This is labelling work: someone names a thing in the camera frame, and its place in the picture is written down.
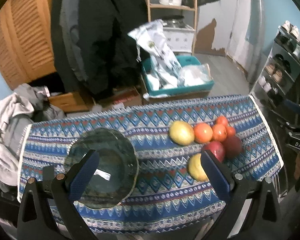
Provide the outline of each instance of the blue patterned fabric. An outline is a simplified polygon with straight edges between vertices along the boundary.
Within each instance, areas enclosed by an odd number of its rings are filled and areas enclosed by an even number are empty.
[[[35,123],[24,142],[18,199],[29,177],[42,180],[44,166],[54,165],[58,173],[65,172],[67,149],[80,134],[106,127],[121,131],[131,141],[140,170],[133,193],[121,205],[92,210],[74,203],[91,230],[165,232],[196,223],[220,211],[225,204],[209,182],[197,182],[187,172],[189,158],[199,153],[202,145],[176,145],[170,140],[168,129],[174,120],[212,125],[220,115],[228,118],[244,145],[238,157],[226,161],[231,171],[253,180],[274,176],[282,160],[267,124],[250,96],[234,95],[133,106]],[[62,224],[56,207],[51,209],[56,221]]]

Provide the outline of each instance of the floor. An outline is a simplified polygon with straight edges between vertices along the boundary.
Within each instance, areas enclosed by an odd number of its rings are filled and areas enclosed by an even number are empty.
[[[206,54],[195,54],[197,59],[202,63],[207,63],[210,67],[211,76],[214,79],[213,86],[209,96],[222,96],[249,93],[249,84],[240,70],[228,58],[222,56],[212,56]],[[100,112],[101,106],[95,106],[92,112]],[[78,112],[67,114],[68,117],[77,117],[88,112]]]

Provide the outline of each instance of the yellow pear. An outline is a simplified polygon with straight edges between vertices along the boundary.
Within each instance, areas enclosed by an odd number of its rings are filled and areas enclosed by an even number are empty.
[[[188,171],[192,178],[194,178],[197,181],[208,181],[207,174],[204,172],[204,169],[201,166],[201,153],[198,153],[191,157],[191,159],[188,162]]]
[[[194,142],[193,128],[184,121],[174,121],[170,126],[169,135],[174,142],[183,146]]]

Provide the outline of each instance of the white towel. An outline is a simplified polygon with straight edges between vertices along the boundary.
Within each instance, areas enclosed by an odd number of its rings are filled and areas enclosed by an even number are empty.
[[[34,108],[30,101],[17,93],[0,100],[0,180],[10,186],[16,186],[19,157],[14,156],[1,142],[10,119],[26,114],[30,117]]]

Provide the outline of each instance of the wooden louvered door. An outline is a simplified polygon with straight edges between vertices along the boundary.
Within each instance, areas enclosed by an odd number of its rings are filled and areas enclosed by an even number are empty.
[[[0,72],[11,89],[31,81],[15,53],[2,10],[0,11]]]
[[[7,0],[0,10],[0,71],[13,89],[55,72],[47,0]]]

